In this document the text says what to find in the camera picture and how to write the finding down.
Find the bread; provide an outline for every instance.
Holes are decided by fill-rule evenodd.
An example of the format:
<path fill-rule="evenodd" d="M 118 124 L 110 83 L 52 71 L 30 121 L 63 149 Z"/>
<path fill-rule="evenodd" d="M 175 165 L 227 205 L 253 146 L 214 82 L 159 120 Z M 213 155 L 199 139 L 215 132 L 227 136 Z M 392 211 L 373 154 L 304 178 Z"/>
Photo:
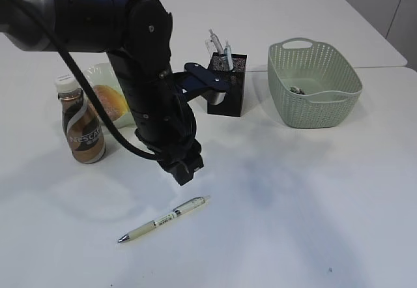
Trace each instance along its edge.
<path fill-rule="evenodd" d="M 111 121 L 114 122 L 125 113 L 129 112 L 129 107 L 124 99 L 124 96 L 119 94 L 113 88 L 107 85 L 95 85 L 93 87 L 94 92 L 96 93 L 98 99 L 102 103 L 107 115 L 110 117 Z M 91 108 L 97 114 L 93 105 L 90 103 Z"/>

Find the pen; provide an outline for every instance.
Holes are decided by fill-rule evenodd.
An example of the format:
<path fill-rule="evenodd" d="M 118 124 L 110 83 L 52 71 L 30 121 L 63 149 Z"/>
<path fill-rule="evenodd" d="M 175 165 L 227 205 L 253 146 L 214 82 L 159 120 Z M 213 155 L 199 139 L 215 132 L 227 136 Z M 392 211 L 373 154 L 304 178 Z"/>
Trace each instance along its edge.
<path fill-rule="evenodd" d="M 213 41 L 213 44 L 215 45 L 217 52 L 219 55 L 224 55 L 224 50 L 222 47 L 222 43 L 220 42 L 219 38 L 217 37 L 216 34 L 213 33 L 212 29 L 208 30 L 210 32 L 210 38 Z"/>
<path fill-rule="evenodd" d="M 134 240 L 146 233 L 149 233 L 150 231 L 153 231 L 157 227 L 160 227 L 161 225 L 173 220 L 174 218 L 178 218 L 179 216 L 190 212 L 191 210 L 205 204 L 207 200 L 210 199 L 210 196 L 206 197 L 196 197 L 193 198 L 182 205 L 176 207 L 173 209 L 170 213 L 162 216 L 161 218 L 158 218 L 157 220 L 150 221 L 146 223 L 145 225 L 142 225 L 141 227 L 134 229 L 133 231 L 130 231 L 129 233 L 125 234 L 123 237 L 121 237 L 117 242 L 127 242 L 129 240 Z"/>
<path fill-rule="evenodd" d="M 226 40 L 226 47 L 224 48 L 224 54 L 227 57 L 227 70 L 232 71 L 233 66 L 233 58 L 232 58 L 232 47 L 229 44 L 229 41 Z"/>

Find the bottle label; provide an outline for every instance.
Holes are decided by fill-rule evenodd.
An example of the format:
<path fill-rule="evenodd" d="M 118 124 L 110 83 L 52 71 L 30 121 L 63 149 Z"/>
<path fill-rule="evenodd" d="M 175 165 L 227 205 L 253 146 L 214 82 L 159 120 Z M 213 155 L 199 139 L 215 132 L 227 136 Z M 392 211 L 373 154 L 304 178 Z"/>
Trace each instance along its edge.
<path fill-rule="evenodd" d="M 106 150 L 100 123 L 84 98 L 63 113 L 63 129 L 74 158 L 89 164 L 98 161 Z"/>

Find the robotic arm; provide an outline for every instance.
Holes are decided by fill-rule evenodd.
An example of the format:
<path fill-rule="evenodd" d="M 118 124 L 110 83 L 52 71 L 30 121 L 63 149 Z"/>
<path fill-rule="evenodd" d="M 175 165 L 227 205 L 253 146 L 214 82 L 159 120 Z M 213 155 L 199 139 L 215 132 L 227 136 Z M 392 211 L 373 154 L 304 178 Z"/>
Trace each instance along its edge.
<path fill-rule="evenodd" d="M 188 101 L 220 103 L 228 86 L 202 66 L 169 64 L 173 20 L 159 0 L 24 0 L 68 51 L 106 52 L 136 122 L 136 136 L 183 185 L 203 167 Z M 22 50 L 56 51 L 44 31 L 10 0 L 0 0 L 0 32 Z"/>

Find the nescafe logo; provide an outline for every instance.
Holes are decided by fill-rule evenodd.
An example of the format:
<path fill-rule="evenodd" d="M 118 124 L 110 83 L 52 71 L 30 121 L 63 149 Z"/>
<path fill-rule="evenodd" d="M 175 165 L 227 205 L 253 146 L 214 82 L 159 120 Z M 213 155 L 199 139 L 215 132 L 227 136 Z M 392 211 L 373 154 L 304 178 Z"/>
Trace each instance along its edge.
<path fill-rule="evenodd" d="M 90 143 L 94 143 L 95 141 L 97 141 L 101 133 L 101 128 L 98 127 L 95 130 L 93 130 L 90 134 L 83 135 L 80 137 L 69 136 L 68 139 L 72 143 L 87 143 L 89 145 Z"/>

